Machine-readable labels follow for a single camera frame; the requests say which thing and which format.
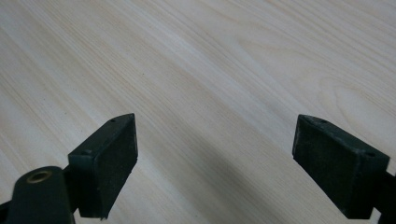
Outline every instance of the light wood table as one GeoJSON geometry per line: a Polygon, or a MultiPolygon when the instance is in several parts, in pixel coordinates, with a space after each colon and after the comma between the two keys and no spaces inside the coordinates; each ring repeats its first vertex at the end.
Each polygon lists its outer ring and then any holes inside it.
{"type": "Polygon", "coordinates": [[[396,2],[3,0],[0,110],[1,202],[135,113],[138,163],[104,223],[375,223],[344,218],[291,147],[309,114],[396,172],[396,2]]]}

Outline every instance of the wooden surface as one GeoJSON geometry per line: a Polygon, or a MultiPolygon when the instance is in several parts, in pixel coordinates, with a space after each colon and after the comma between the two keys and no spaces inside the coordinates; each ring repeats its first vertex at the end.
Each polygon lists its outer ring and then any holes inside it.
{"type": "Polygon", "coordinates": [[[104,223],[375,223],[291,146],[314,115],[396,172],[396,2],[3,0],[0,109],[1,202],[132,112],[138,163],[104,223]]]}

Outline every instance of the screw hole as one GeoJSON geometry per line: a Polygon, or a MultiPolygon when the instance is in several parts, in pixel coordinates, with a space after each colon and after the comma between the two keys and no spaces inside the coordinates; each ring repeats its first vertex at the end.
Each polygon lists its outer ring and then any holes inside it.
{"type": "Polygon", "coordinates": [[[26,181],[29,184],[36,184],[48,179],[51,175],[52,175],[51,171],[40,171],[30,175],[26,181]]]}
{"type": "Polygon", "coordinates": [[[366,152],[366,155],[369,157],[375,157],[375,154],[373,152],[366,152]]]}

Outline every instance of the black metal arm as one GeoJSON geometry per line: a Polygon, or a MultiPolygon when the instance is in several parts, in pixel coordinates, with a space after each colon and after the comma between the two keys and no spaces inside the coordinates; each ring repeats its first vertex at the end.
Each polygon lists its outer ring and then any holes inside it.
{"type": "Polygon", "coordinates": [[[12,200],[0,205],[0,224],[70,224],[73,213],[107,218],[137,162],[134,114],[109,120],[69,155],[63,170],[23,175],[12,200]]]}

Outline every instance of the black clamp jaw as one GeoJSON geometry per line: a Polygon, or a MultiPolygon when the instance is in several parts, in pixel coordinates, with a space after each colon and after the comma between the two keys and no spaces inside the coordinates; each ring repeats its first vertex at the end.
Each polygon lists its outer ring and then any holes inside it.
{"type": "Polygon", "coordinates": [[[69,155],[69,165],[23,175],[12,200],[0,205],[0,224],[70,224],[82,217],[107,218],[137,162],[134,114],[106,122],[69,155]]]}
{"type": "Polygon", "coordinates": [[[396,223],[396,177],[387,172],[389,156],[324,119],[300,115],[293,158],[347,217],[396,223]]]}

